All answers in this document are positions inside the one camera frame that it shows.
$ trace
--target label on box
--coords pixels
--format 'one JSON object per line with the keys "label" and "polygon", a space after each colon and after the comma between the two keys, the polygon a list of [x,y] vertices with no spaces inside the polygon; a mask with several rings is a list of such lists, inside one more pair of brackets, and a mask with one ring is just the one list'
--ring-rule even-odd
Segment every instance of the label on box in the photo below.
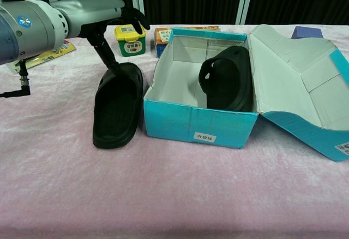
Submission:
{"label": "label on box", "polygon": [[171,30],[159,31],[159,34],[163,42],[170,41]]}
{"label": "label on box", "polygon": [[194,139],[206,142],[214,142],[217,136],[195,132]]}
{"label": "label on box", "polygon": [[349,142],[346,142],[341,145],[336,145],[335,148],[341,151],[343,154],[349,156]]}
{"label": "label on box", "polygon": [[128,33],[128,32],[133,32],[134,31],[134,28],[133,27],[123,27],[121,28],[121,32],[122,33]]}
{"label": "label on box", "polygon": [[125,52],[128,53],[137,53],[142,50],[142,42],[141,41],[133,41],[129,43],[125,43]]}

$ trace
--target blue box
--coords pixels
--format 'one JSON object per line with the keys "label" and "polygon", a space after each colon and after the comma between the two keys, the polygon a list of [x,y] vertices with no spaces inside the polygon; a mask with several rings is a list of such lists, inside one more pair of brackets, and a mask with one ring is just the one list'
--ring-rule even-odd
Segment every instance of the blue box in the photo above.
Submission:
{"label": "blue box", "polygon": [[[201,64],[222,50],[249,49],[250,112],[206,108]],[[349,159],[349,64],[325,39],[285,38],[270,26],[251,34],[173,29],[144,97],[149,136],[242,148],[259,115],[334,161]]]}
{"label": "blue box", "polygon": [[319,28],[296,26],[291,38],[301,39],[301,38],[312,38],[312,37],[323,38],[321,30]]}
{"label": "blue box", "polygon": [[157,53],[157,58],[160,58],[160,56],[163,54],[166,45],[167,44],[156,44],[155,52]]}

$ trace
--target pink tablecloth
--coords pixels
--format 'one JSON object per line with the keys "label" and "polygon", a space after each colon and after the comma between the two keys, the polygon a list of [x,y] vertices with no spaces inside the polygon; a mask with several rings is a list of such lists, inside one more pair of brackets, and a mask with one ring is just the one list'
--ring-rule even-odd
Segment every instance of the pink tablecloth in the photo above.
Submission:
{"label": "pink tablecloth", "polygon": [[[249,33],[254,26],[220,26]],[[317,26],[349,59],[349,27]],[[275,26],[290,37],[294,26]],[[139,65],[157,59],[154,27]],[[92,144],[94,95],[106,68],[87,40],[29,70],[30,97],[0,99],[0,237],[349,238],[349,161],[335,163],[260,118],[235,150],[149,138],[143,117],[124,148]],[[0,67],[0,91],[19,77]]]}

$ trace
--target black slipper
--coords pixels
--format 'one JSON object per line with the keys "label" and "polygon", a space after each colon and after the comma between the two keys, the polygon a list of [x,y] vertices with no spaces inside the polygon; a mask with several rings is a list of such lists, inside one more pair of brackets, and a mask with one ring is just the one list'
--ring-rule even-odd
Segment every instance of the black slipper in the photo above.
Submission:
{"label": "black slipper", "polygon": [[232,46],[201,66],[198,77],[207,96],[207,108],[250,111],[253,101],[249,51]]}
{"label": "black slipper", "polygon": [[93,144],[111,149],[126,145],[134,136],[139,120],[143,76],[133,63],[120,63],[121,73],[108,70],[95,96]]}

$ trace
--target yellow package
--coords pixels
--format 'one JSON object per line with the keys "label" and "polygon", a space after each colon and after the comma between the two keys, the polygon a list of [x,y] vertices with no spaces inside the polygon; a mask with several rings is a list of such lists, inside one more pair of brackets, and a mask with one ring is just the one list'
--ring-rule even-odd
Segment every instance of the yellow package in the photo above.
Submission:
{"label": "yellow package", "polygon": [[[72,43],[65,40],[63,45],[60,48],[56,50],[48,51],[48,52],[43,52],[41,55],[34,56],[29,60],[27,60],[26,67],[27,69],[30,69],[34,66],[45,63],[49,60],[52,60],[62,55],[66,55],[67,53],[73,52],[75,49],[76,48]],[[9,68],[9,70],[13,74],[17,74],[20,71],[18,61],[19,60],[6,64],[7,68]]]}

